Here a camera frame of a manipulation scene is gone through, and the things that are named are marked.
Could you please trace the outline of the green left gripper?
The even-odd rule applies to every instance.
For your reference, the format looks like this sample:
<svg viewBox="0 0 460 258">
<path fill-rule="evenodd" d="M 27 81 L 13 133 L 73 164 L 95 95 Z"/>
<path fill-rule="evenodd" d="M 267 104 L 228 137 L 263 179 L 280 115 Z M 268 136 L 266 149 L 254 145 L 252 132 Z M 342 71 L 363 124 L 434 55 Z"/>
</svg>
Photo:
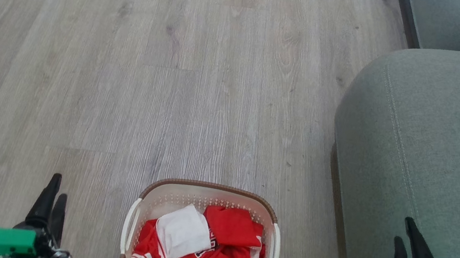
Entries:
<svg viewBox="0 0 460 258">
<path fill-rule="evenodd" d="M 25 217 L 25 223 L 0 228 L 0 258 L 73 258 L 60 248 L 67 195 L 59 193 L 62 175 L 54 173 Z"/>
</svg>

